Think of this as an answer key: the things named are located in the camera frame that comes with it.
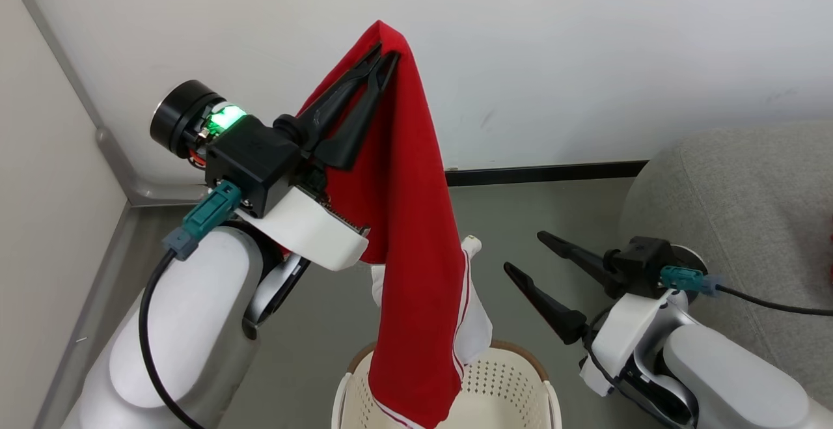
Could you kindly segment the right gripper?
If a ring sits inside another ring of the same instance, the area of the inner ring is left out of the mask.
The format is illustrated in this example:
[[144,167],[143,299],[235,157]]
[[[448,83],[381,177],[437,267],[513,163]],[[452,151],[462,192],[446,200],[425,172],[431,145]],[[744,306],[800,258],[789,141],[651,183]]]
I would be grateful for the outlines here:
[[506,275],[565,345],[585,336],[587,361],[580,373],[586,384],[601,396],[625,383],[642,397],[690,397],[690,390],[664,361],[664,347],[675,330],[698,325],[689,312],[697,293],[679,289],[666,277],[704,278],[702,257],[688,247],[672,246],[676,264],[661,271],[667,290],[660,298],[643,298],[625,293],[625,279],[605,258],[547,231],[538,231],[536,236],[554,254],[579,266],[615,301],[594,324],[587,325],[585,314],[560,304],[517,266],[504,263]]

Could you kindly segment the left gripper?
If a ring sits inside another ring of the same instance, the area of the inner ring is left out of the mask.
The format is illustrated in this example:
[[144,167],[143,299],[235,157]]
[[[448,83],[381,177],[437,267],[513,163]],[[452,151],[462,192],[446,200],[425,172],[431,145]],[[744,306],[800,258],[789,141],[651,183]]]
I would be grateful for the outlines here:
[[210,231],[239,216],[281,248],[329,271],[354,265],[367,248],[366,234],[333,212],[325,194],[324,171],[312,155],[340,171],[353,168],[399,58],[395,51],[383,53],[383,45],[376,43],[299,115],[282,115],[265,124],[275,124],[277,132],[301,147],[303,159],[292,174],[289,191],[263,218],[242,209],[238,186],[231,182],[209,186],[205,181],[208,145],[242,117],[255,115],[199,80],[173,88],[154,111],[151,138],[201,170],[209,192],[163,240],[164,248],[176,259],[187,260]]

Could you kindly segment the red and white jersey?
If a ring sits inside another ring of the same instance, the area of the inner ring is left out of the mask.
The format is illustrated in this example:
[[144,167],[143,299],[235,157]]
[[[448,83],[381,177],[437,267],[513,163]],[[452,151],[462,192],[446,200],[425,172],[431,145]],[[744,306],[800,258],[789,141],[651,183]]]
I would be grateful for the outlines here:
[[492,324],[471,278],[477,242],[461,240],[441,151],[418,67],[405,37],[383,21],[356,44],[304,108],[375,44],[399,53],[369,134],[349,172],[328,170],[337,213],[368,225],[362,261],[381,288],[381,319],[369,371],[381,411],[407,429],[449,416],[466,367],[490,346]]

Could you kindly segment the cream perforated laundry basket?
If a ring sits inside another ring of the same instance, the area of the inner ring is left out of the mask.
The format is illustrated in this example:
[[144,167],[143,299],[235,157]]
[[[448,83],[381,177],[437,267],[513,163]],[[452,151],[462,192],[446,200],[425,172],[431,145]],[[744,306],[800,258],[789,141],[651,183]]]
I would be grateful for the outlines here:
[[[361,349],[341,379],[331,429],[402,429],[373,400],[367,381],[375,343]],[[532,353],[492,341],[466,369],[461,393],[437,429],[564,429],[558,397]]]

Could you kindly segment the dark baseboard strip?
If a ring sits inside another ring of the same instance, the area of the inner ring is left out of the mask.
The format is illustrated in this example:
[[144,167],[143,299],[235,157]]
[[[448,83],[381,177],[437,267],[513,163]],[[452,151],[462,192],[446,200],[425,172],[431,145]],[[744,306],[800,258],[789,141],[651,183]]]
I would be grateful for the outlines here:
[[648,164],[646,160],[627,160],[608,163],[517,166],[487,170],[446,171],[449,187],[517,185],[541,182],[578,182],[632,178]]

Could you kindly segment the grey fabric sofa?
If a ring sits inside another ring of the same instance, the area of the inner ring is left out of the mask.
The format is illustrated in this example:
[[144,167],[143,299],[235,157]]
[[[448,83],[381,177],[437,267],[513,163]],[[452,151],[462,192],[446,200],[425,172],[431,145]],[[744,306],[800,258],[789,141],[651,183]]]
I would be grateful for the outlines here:
[[[833,121],[710,130],[661,150],[627,193],[617,247],[635,236],[687,246],[754,298],[833,310]],[[691,313],[833,411],[833,317],[727,294]]]

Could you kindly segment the grey metal partition frame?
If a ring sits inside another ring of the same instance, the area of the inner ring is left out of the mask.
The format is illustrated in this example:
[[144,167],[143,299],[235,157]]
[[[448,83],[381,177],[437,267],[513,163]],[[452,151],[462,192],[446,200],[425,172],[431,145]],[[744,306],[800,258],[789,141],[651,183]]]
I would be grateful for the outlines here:
[[0,0],[0,429],[59,429],[193,187],[140,176],[36,0]]

